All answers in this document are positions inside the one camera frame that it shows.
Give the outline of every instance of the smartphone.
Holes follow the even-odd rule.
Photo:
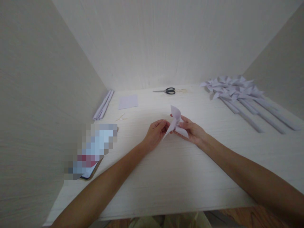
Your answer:
[[[98,166],[101,163],[102,159],[99,162],[97,162],[94,166],[92,166],[85,174],[83,174],[80,177],[80,179],[82,179],[84,181],[88,181],[88,180],[92,179],[92,177],[94,176],[96,170],[98,169]]]

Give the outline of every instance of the hand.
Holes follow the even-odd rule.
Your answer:
[[[189,138],[182,136],[181,134],[177,133],[175,130],[174,130],[174,133],[176,135],[178,135],[179,137],[182,137],[183,139],[185,139],[197,146],[202,144],[204,138],[207,136],[207,133],[199,125],[197,125],[196,123],[193,123],[187,117],[181,116],[181,119],[184,122],[180,123],[180,127],[185,129],[188,132]]]
[[[151,123],[146,137],[141,142],[144,149],[147,149],[149,152],[154,150],[155,147],[159,144],[166,131],[168,130],[170,123],[166,120],[160,119]]]

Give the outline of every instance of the square paper sheet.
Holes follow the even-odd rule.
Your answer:
[[[137,95],[121,97],[119,99],[118,109],[125,109],[138,106]]]

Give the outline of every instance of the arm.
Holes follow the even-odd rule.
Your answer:
[[[304,195],[259,164],[235,153],[182,116],[189,139],[214,160],[257,203],[295,227],[304,225]]]
[[[159,144],[169,125],[166,120],[152,123],[145,139],[85,187],[51,227],[89,227],[138,163]]]

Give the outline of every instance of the scissor handle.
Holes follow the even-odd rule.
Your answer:
[[[166,94],[173,95],[173,94],[175,94],[175,91],[173,91],[173,90],[167,90],[165,93],[166,93]]]
[[[166,94],[173,95],[173,94],[175,94],[174,90],[175,90],[175,88],[173,88],[173,87],[166,88]]]

